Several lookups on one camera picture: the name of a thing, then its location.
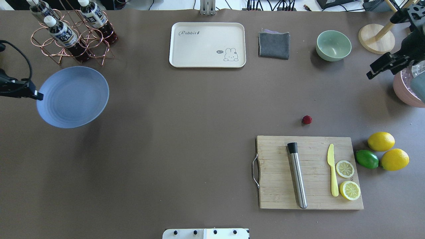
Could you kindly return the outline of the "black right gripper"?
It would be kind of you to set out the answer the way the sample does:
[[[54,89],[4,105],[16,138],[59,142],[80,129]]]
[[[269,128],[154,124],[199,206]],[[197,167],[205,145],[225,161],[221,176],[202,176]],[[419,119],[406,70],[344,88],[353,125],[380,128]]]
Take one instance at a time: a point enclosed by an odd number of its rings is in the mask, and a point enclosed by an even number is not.
[[[385,53],[370,64],[366,73],[369,80],[389,70],[393,75],[407,68],[410,63],[417,64],[425,59],[423,30],[414,30],[402,41],[401,48],[395,53]]]

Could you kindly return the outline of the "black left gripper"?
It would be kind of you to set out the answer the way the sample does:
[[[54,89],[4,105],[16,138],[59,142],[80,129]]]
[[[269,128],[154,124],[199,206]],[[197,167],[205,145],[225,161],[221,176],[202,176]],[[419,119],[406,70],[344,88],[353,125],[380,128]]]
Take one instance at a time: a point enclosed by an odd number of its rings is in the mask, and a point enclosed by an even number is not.
[[[17,80],[0,70],[0,95],[5,97],[30,97],[42,101],[44,94],[36,91],[35,85],[29,79]]]

